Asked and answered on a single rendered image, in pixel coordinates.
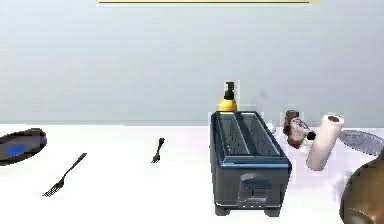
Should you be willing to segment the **yellow soap dispenser bottle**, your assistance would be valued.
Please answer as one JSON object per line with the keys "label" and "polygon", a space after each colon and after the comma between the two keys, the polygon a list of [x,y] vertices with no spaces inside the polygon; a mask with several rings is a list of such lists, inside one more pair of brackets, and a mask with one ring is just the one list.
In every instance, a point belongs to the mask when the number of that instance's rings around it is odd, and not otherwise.
{"label": "yellow soap dispenser bottle", "polygon": [[218,106],[218,110],[233,112],[237,110],[237,102],[235,99],[235,83],[233,81],[227,81],[226,85],[227,88],[224,91],[224,96]]}

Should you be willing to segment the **small black fork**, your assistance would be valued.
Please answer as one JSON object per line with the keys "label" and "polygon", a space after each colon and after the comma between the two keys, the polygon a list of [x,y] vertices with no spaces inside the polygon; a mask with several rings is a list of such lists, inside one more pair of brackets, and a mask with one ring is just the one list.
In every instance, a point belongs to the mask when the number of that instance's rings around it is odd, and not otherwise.
{"label": "small black fork", "polygon": [[153,156],[151,163],[157,163],[160,161],[160,150],[165,142],[164,138],[159,138],[156,154]]}

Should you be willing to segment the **dark blue toaster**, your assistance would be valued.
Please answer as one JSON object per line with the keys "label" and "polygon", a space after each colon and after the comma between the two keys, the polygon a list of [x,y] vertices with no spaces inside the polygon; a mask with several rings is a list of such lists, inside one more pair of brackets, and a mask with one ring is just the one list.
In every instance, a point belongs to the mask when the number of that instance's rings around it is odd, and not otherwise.
{"label": "dark blue toaster", "polygon": [[292,165],[255,111],[217,111],[210,118],[215,213],[262,210],[277,217]]}

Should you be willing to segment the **white paper towel roll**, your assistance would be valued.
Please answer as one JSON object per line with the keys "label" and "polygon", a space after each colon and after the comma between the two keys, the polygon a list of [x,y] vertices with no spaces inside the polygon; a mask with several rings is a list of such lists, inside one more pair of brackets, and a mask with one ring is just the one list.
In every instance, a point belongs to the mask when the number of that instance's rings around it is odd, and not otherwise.
{"label": "white paper towel roll", "polygon": [[307,156],[306,165],[309,169],[322,171],[325,168],[343,125],[344,119],[341,116],[323,116]]}

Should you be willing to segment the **large black fork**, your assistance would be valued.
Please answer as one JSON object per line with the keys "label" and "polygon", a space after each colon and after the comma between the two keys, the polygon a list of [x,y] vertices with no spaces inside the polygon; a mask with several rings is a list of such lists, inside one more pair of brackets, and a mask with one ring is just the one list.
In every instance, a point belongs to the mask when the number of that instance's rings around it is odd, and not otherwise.
{"label": "large black fork", "polygon": [[56,192],[58,192],[65,184],[65,178],[70,171],[72,171],[84,158],[86,157],[86,153],[82,153],[77,160],[72,164],[72,166],[63,174],[61,179],[56,182],[48,191],[42,194],[43,197],[51,197]]}

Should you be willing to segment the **grey mesh plate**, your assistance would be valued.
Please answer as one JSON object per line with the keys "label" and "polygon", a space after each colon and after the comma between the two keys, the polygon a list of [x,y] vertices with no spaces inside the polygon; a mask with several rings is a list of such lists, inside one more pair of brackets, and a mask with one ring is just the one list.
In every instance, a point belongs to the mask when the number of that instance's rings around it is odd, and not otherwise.
{"label": "grey mesh plate", "polygon": [[359,130],[343,130],[340,141],[361,153],[378,156],[384,150],[384,138]]}

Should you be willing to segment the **grey plate with blue centre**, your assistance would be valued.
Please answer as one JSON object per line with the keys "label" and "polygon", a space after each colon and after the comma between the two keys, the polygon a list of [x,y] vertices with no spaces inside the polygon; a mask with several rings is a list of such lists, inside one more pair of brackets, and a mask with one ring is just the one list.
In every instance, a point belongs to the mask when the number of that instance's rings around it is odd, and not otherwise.
{"label": "grey plate with blue centre", "polygon": [[30,128],[0,137],[0,166],[21,162],[38,154],[47,144],[46,133]]}

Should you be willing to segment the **brown round pot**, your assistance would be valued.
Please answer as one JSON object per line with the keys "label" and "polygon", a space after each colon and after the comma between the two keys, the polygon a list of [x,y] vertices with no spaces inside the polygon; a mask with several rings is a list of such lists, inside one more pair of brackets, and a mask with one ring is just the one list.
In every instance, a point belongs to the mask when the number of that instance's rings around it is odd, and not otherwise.
{"label": "brown round pot", "polygon": [[384,149],[348,179],[339,215],[343,224],[384,224]]}

